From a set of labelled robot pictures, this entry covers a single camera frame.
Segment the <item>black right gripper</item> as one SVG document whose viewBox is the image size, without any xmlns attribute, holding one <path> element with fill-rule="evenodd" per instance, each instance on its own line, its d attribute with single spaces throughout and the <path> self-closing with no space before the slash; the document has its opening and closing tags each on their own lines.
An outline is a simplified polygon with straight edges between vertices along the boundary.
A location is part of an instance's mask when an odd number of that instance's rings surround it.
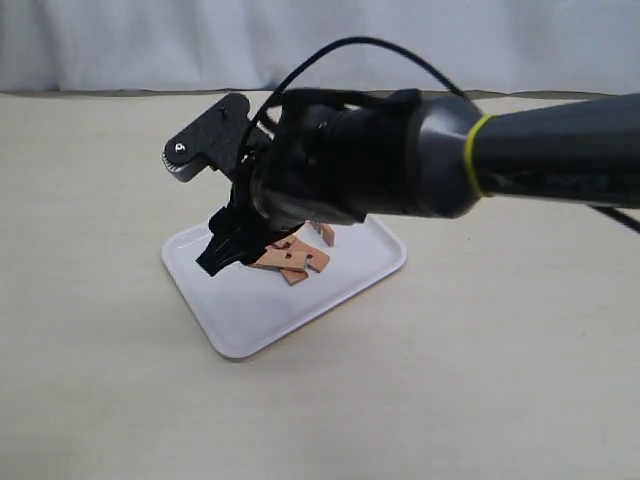
<svg viewBox="0 0 640 480">
<path fill-rule="evenodd" d="M 273 176 L 262 182 L 250 162 L 236 158 L 228 203 L 209 220 L 212 234 L 196 263 L 209 276 L 238 261 L 254 264 L 277 240 L 293 233 L 319 210 L 320 91 L 292 89 L 263 106 L 275 122 L 269 150 Z"/>
</svg>

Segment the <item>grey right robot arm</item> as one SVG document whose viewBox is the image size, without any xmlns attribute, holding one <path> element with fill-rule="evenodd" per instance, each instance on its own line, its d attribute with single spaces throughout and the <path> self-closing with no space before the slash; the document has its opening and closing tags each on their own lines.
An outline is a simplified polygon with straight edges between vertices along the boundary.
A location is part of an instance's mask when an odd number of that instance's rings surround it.
<svg viewBox="0 0 640 480">
<path fill-rule="evenodd" d="M 251 264 L 305 222 L 455 219 L 492 196 L 637 208 L 638 96 L 486 115 L 416 90 L 288 91 L 273 139 L 235 169 L 198 264 L 212 275 Z"/>
</svg>

